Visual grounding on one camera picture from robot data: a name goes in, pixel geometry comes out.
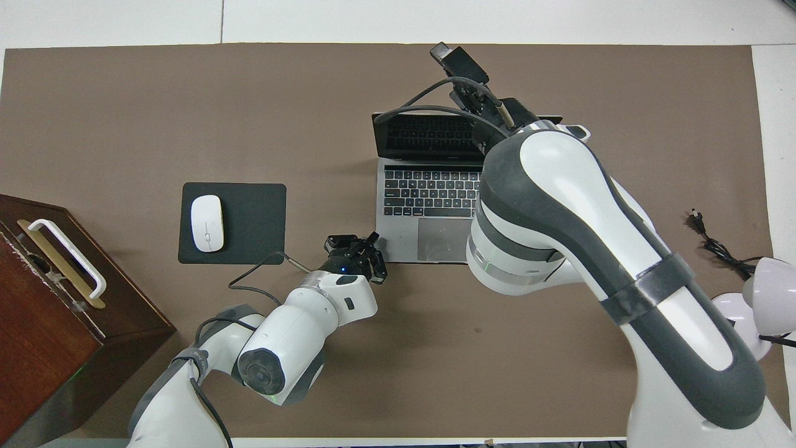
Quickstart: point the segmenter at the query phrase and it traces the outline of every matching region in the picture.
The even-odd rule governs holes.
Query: laptop trackpad
[[[471,219],[421,218],[417,224],[418,261],[466,262]]]

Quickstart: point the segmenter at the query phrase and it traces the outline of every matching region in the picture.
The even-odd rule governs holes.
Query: wooden box
[[[174,331],[66,209],[0,195],[0,445],[80,427]]]

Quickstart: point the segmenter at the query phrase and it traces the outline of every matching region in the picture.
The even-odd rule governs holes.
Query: brown desk mat
[[[443,77],[431,45],[233,44],[10,49],[0,191],[61,204],[180,330],[84,425],[123,437],[136,401],[196,326],[256,294],[240,266],[181,265],[186,182],[283,183],[286,251],[374,227],[370,114]],[[715,296],[741,281],[683,225],[692,206],[739,256],[771,254],[749,47],[467,45],[499,96],[561,114]],[[450,104],[447,91],[429,103]],[[341,328],[308,398],[278,408],[212,374],[235,437],[580,437],[625,434],[630,347],[582,285],[502,297],[463,265],[390,265],[378,314]],[[302,274],[247,280],[284,297]],[[764,360],[787,421],[782,353]]]

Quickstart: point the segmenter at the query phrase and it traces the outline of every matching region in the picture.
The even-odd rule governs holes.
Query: laptop screen
[[[472,122],[458,115],[402,113],[373,125],[378,155],[389,159],[484,160],[472,133]]]

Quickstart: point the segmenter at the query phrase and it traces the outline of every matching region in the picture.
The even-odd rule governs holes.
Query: black mouse pad
[[[191,204],[204,195],[221,200],[224,246],[202,252],[193,242]],[[256,265],[275,250],[285,249],[287,188],[281,183],[186,183],[182,187],[180,215],[181,263]],[[265,265],[278,265],[282,257],[269,257]]]

